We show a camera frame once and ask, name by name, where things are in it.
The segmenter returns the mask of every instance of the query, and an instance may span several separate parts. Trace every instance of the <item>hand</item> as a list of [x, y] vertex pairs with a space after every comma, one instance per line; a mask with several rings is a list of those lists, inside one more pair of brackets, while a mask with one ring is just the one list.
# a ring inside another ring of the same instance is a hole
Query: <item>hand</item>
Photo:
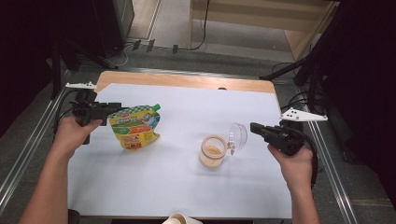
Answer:
[[51, 151], [55, 151], [54, 153], [58, 154], [58, 156], [65, 156], [70, 159], [74, 155], [75, 150], [84, 143], [87, 136], [101, 123], [101, 119], [96, 119], [81, 127], [78, 124], [78, 118], [75, 116], [63, 118], [58, 126]]
[[287, 156], [277, 148], [268, 145], [268, 149], [279, 162], [282, 175], [291, 192], [311, 188], [313, 153], [305, 146], [292, 156]]

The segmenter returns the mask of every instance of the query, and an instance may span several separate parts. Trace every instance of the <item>yellow packaging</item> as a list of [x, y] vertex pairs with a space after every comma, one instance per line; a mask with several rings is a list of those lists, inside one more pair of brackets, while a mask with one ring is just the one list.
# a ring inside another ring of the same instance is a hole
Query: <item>yellow packaging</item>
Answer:
[[138, 105], [108, 116], [111, 128], [123, 148], [137, 151], [160, 137], [154, 132], [161, 118], [157, 113], [160, 108], [160, 105]]

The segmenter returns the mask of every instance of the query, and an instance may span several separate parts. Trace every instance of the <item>white tabletop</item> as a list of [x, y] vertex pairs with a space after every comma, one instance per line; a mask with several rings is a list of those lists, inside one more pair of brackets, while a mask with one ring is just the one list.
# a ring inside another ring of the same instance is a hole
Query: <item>white tabletop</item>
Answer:
[[[111, 84], [101, 103], [156, 105], [160, 134], [137, 152], [120, 146], [109, 125], [99, 127], [69, 164], [70, 209], [83, 216], [198, 218], [290, 218], [290, 193], [276, 160], [250, 122], [279, 123], [273, 93]], [[214, 170], [199, 161], [210, 134], [227, 138], [233, 123], [247, 128], [247, 143], [228, 152]]]

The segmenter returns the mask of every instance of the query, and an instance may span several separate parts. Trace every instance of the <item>white mount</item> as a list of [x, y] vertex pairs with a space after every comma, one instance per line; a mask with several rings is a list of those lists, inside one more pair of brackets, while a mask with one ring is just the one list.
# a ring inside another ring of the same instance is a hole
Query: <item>white mount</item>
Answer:
[[96, 85], [93, 85], [91, 82], [89, 83], [78, 83], [78, 84], [70, 84], [70, 83], [66, 83], [66, 87], [68, 88], [77, 88], [77, 89], [91, 89], [91, 90], [95, 90], [96, 89]]
[[321, 116], [316, 114], [311, 114], [301, 110], [296, 110], [290, 108], [283, 115], [280, 116], [281, 119], [292, 120], [292, 121], [324, 121], [327, 120], [327, 116]]

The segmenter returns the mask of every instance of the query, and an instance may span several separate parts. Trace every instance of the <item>clear plastic lid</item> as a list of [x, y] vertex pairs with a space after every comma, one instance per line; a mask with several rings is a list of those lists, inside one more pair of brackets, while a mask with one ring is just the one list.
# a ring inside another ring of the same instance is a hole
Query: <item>clear plastic lid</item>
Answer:
[[234, 123], [230, 128], [228, 147], [233, 155], [235, 150], [242, 149], [248, 140], [248, 132], [244, 125]]

